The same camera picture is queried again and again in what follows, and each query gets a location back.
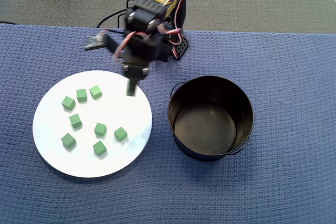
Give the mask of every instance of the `black metal bucket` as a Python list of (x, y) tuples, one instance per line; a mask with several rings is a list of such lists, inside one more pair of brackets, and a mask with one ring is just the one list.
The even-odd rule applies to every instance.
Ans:
[[(172, 95), (179, 84), (183, 85)], [(202, 161), (239, 153), (247, 146), (254, 124), (244, 91), (217, 76), (178, 83), (171, 92), (168, 118), (178, 147)]]

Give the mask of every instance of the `floor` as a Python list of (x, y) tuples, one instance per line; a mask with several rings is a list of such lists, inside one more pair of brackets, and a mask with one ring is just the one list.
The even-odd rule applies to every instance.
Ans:
[[(0, 20), (95, 27), (126, 0), (0, 0)], [(104, 27), (115, 27), (116, 19)], [(187, 0), (185, 29), (336, 33), (336, 0)]]

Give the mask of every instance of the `blue fabric mat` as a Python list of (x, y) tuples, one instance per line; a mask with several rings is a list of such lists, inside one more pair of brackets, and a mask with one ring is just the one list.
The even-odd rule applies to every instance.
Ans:
[[(144, 151), (81, 179), (42, 159), (32, 122), (63, 78), (121, 73), (106, 49), (84, 51), (97, 31), (0, 25), (1, 223), (335, 223), (336, 35), (188, 31), (184, 58), (140, 83), (153, 113)], [(248, 146), (211, 163), (183, 154), (167, 120), (171, 88), (205, 74), (238, 84), (255, 110)]]

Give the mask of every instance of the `bucket handle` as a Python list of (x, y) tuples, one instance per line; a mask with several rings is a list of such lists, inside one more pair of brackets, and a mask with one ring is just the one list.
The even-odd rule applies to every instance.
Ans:
[(184, 83), (185, 83), (184, 81), (183, 81), (183, 82), (179, 82), (178, 84), (176, 84), (176, 85), (173, 87), (172, 91), (170, 92), (170, 98), (171, 98), (172, 95), (173, 95), (174, 89), (175, 89), (178, 85), (180, 85), (180, 84), (184, 84)]
[(228, 153), (228, 155), (235, 155), (235, 154), (241, 152), (247, 146), (249, 140), (250, 140), (250, 138), (248, 138), (247, 141), (244, 143), (244, 147), (243, 148), (237, 150), (236, 152)]

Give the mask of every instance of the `bucket rim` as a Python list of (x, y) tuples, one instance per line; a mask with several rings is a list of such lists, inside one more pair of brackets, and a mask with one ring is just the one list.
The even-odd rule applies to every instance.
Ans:
[[(252, 126), (251, 126), (251, 129), (250, 129), (249, 133), (247, 134), (246, 139), (245, 139), (245, 140), (244, 140), (238, 147), (236, 147), (235, 149), (230, 150), (229, 152), (222, 153), (222, 154), (203, 154), (203, 153), (198, 153), (198, 152), (196, 152), (196, 151), (194, 151), (194, 150), (192, 150), (192, 149), (189, 149), (189, 147), (185, 146), (185, 144), (184, 144), (184, 143), (183, 143), (183, 142), (176, 136), (176, 133), (175, 133), (175, 131), (174, 131), (174, 129), (173, 129), (173, 126), (172, 126), (172, 124), (170, 123), (170, 120), (169, 120), (169, 106), (170, 106), (170, 103), (171, 103), (171, 101), (172, 101), (174, 95), (176, 94), (176, 92), (177, 92), (180, 88), (182, 88), (184, 85), (186, 85), (187, 83), (189, 83), (189, 82), (191, 82), (191, 81), (194, 81), (194, 80), (196, 80), (196, 79), (204, 78), (204, 77), (216, 77), (216, 78), (221, 78), (221, 79), (224, 79), (225, 81), (231, 82), (233, 85), (235, 85), (238, 89), (240, 89), (240, 90), (243, 92), (243, 94), (244, 94), (245, 97), (247, 98), (247, 100), (248, 100), (248, 102), (249, 102), (249, 104), (250, 104), (250, 107), (251, 107), (251, 109), (252, 109)], [(170, 129), (172, 130), (174, 136), (179, 140), (179, 142), (180, 142), (181, 144), (183, 144), (186, 148), (188, 148), (189, 150), (191, 150), (192, 152), (194, 152), (195, 154), (198, 154), (198, 155), (200, 155), (200, 156), (203, 155), (203, 156), (207, 156), (207, 157), (224, 157), (224, 156), (226, 156), (226, 155), (230, 155), (231, 153), (234, 153), (234, 152), (237, 151), (239, 148), (241, 148), (241, 147), (246, 143), (246, 141), (248, 141), (248, 139), (249, 139), (249, 137), (250, 137), (250, 135), (251, 135), (251, 133), (252, 133), (252, 130), (253, 130), (253, 128), (254, 128), (254, 121), (255, 121), (254, 108), (253, 108), (253, 106), (252, 106), (252, 103), (251, 103), (249, 97), (248, 97), (247, 94), (245, 93), (245, 91), (244, 91), (240, 86), (238, 86), (237, 84), (235, 84), (233, 81), (231, 81), (231, 80), (229, 80), (229, 79), (226, 79), (226, 78), (224, 78), (224, 77), (221, 77), (221, 76), (213, 76), (213, 75), (199, 76), (199, 77), (193, 78), (193, 79), (191, 79), (191, 80), (189, 80), (189, 81), (186, 81), (186, 82), (183, 83), (181, 86), (179, 86), (179, 87), (176, 89), (176, 91), (171, 95), (171, 97), (170, 97), (170, 99), (169, 99), (168, 109), (167, 109), (167, 115), (168, 115), (168, 122), (169, 122)]]

